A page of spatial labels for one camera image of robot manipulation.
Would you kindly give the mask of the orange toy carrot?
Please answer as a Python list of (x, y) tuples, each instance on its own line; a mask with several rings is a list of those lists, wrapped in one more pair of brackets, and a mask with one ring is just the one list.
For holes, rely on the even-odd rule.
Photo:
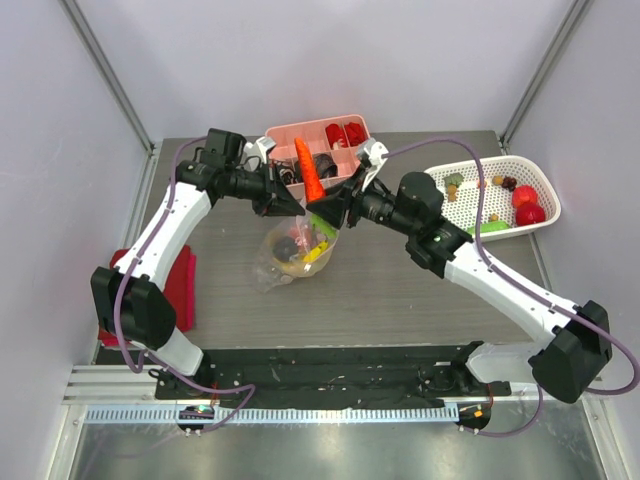
[(311, 203), (323, 198), (326, 195), (325, 189), (319, 179), (314, 159), (306, 142), (302, 138), (296, 137), (294, 145), (304, 183), (306, 201)]

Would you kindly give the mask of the dark toy mangosteen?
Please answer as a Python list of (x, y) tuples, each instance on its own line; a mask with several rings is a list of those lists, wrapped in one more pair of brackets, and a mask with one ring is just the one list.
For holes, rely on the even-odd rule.
[(299, 253), (296, 241), (288, 236), (279, 238), (272, 247), (272, 253), (276, 260), (289, 263)]

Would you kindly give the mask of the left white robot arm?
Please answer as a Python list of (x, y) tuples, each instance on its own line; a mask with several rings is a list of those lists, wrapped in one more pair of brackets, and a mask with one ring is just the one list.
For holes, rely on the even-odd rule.
[(191, 233), (219, 200), (248, 200), (261, 217), (303, 214), (269, 160), (275, 147), (267, 136), (250, 142), (239, 133), (215, 128), (181, 145), (163, 200), (140, 237), (113, 267), (99, 267), (92, 274), (101, 327), (117, 338), (132, 371), (142, 369), (129, 352), (135, 346), (144, 357), (179, 375), (178, 386), (190, 398), (211, 391), (209, 362), (178, 328), (165, 285)]

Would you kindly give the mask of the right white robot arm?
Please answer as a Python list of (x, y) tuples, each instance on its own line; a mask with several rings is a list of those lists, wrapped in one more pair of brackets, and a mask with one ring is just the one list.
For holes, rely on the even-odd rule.
[(370, 220), (406, 236), (405, 249), (419, 267), (474, 293), (528, 336), (519, 344), (472, 345), (451, 371), (457, 391), (472, 395), (486, 383), (537, 383), (547, 394), (574, 403), (612, 357), (606, 310), (593, 301), (577, 306), (507, 267), (441, 213), (444, 197), (424, 172), (410, 172), (397, 193), (369, 186), (356, 173), (307, 209), (335, 228)]

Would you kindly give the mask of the clear zip top bag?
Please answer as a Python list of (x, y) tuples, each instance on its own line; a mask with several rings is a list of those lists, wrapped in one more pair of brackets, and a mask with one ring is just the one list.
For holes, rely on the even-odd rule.
[(286, 217), (265, 236), (254, 263), (259, 291), (288, 285), (322, 271), (331, 259), (339, 231), (319, 216)]

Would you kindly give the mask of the yellow toy banana bunch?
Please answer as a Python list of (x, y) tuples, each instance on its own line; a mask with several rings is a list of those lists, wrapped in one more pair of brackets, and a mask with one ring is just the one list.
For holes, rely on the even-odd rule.
[(331, 254), (331, 248), (327, 241), (322, 241), (309, 251), (305, 251), (298, 245), (299, 253), (289, 263), (282, 263), (277, 260), (278, 266), (287, 274), (296, 277), (312, 276), (322, 270)]

